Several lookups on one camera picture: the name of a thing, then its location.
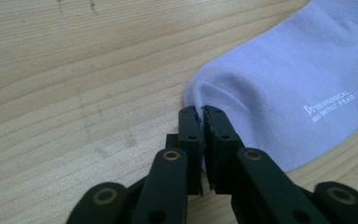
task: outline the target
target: sock fabric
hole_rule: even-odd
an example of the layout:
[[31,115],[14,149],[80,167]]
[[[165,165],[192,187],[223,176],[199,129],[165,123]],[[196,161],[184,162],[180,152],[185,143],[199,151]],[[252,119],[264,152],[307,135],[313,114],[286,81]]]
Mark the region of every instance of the sock fabric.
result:
[[223,109],[284,171],[321,156],[358,129],[358,1],[310,1],[202,66],[184,98]]

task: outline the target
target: wooden table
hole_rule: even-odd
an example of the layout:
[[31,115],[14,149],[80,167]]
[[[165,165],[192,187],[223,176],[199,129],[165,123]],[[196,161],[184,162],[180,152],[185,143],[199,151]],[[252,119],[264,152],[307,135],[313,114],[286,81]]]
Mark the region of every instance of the wooden table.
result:
[[[90,187],[145,176],[197,69],[306,3],[0,0],[0,223],[64,223]],[[358,189],[358,132],[289,176]],[[235,223],[207,192],[188,223]]]

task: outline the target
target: light wood surface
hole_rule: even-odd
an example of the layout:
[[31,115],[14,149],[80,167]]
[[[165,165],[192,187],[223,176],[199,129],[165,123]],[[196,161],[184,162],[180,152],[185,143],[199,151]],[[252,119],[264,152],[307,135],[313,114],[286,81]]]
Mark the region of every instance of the light wood surface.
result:
[[[92,186],[148,173],[200,66],[306,0],[0,0],[0,223],[64,223]],[[358,189],[358,132],[291,173]],[[236,223],[229,197],[188,223]]]

